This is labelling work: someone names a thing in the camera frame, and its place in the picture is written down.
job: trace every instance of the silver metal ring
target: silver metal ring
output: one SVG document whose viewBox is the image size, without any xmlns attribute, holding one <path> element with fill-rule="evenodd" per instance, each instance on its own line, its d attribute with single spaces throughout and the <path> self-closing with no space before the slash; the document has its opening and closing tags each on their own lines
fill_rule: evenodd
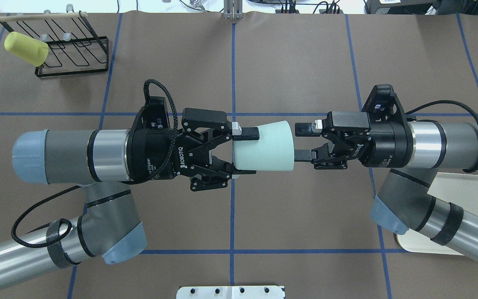
<svg viewBox="0 0 478 299">
<path fill-rule="evenodd" d="M 438 127 L 431 122 L 409 122 L 412 133 L 412 156 L 406 167 L 432 168 L 440 158 L 442 138 Z"/>
<path fill-rule="evenodd" d="M 93 166 L 101 181 L 129 180 L 127 140 L 129 130 L 101 130 L 93 142 Z"/>
</svg>

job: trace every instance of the white logo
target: white logo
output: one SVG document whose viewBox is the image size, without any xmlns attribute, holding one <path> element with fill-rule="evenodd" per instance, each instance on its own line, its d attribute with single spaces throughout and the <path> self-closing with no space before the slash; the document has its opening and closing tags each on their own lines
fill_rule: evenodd
<svg viewBox="0 0 478 299">
<path fill-rule="evenodd" d="M 364 146 L 364 144 L 357 144 L 357 149 L 355 150 L 355 153 L 351 155 L 352 157 L 357 157 L 358 153 L 361 151 L 361 148 Z"/>
<path fill-rule="evenodd" d="M 184 160 L 184 148 L 182 146 L 178 148 L 178 157 L 180 158 L 180 168 L 187 168 Z"/>
</svg>

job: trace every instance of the gray table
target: gray table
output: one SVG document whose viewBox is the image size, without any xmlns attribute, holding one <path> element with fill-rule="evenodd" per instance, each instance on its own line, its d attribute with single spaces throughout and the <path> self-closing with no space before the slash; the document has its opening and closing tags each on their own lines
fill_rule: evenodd
<svg viewBox="0 0 478 299">
<path fill-rule="evenodd" d="M 459 100 L 478 112 L 478 17 L 219 13 L 91 15 L 110 38 L 110 71 L 38 79 L 7 53 L 0 26 L 0 242 L 36 201 L 70 185 L 21 182 L 12 145 L 25 131 L 130 127 L 144 80 L 171 91 L 178 110 L 224 110 L 242 125 L 312 121 L 360 109 L 390 83 L 409 108 Z M 462 110 L 423 111 L 471 121 Z M 296 138 L 296 148 L 322 144 Z M 230 146 L 218 156 L 230 159 Z M 100 257 L 0 291 L 0 298 L 174 298 L 180 286 L 285 285 L 287 298 L 478 298 L 478 263 L 407 253 L 368 217 L 386 169 L 241 176 L 193 193 L 187 178 L 133 187 L 149 244 L 138 257 Z M 75 191 L 33 212 L 23 229 L 82 213 Z"/>
</svg>

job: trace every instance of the light blue end cap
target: light blue end cap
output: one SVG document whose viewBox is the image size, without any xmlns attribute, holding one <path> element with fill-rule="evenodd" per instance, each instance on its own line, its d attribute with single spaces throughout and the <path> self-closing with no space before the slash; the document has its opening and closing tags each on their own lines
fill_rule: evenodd
<svg viewBox="0 0 478 299">
<path fill-rule="evenodd" d="M 370 209 L 370 218 L 381 227 L 397 235 L 404 235 L 408 231 L 408 227 L 402 223 L 400 218 L 377 195 L 374 198 L 372 209 Z"/>
<path fill-rule="evenodd" d="M 12 147 L 12 167 L 24 182 L 48 184 L 45 174 L 45 137 L 48 130 L 27 132 Z"/>
<path fill-rule="evenodd" d="M 102 255 L 105 263 L 113 265 L 124 262 L 140 254 L 146 247 L 146 236 L 143 223 L 139 223 L 130 233 Z"/>
</svg>

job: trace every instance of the white plate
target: white plate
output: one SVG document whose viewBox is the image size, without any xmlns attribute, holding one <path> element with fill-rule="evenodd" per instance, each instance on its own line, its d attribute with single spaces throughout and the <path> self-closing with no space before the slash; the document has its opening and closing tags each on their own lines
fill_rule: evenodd
<svg viewBox="0 0 478 299">
<path fill-rule="evenodd" d="M 478 216 L 478 176 L 474 174 L 439 172 L 429 189 L 429 194 L 443 201 L 457 204 Z M 396 237 L 400 246 L 406 251 L 462 255 L 451 248 L 436 244 L 412 229 Z"/>
</svg>

